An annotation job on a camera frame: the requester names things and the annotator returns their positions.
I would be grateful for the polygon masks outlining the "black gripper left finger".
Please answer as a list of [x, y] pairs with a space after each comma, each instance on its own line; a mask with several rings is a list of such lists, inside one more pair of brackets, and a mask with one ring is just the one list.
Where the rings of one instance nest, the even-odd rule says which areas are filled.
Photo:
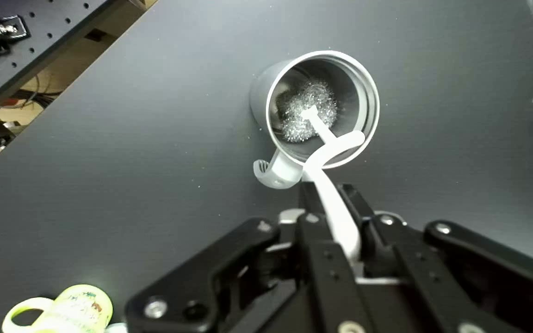
[[333, 240], [313, 185], [302, 185], [296, 224], [305, 283], [320, 333], [374, 333], [344, 250]]

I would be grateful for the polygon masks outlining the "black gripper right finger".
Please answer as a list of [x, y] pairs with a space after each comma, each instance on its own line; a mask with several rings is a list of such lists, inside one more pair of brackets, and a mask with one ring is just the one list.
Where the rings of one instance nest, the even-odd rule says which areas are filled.
[[396, 277], [407, 296], [409, 318], [420, 333], [498, 333], [502, 322], [476, 305], [428, 231], [392, 213], [374, 211], [354, 185], [341, 198], [357, 220], [367, 277]]

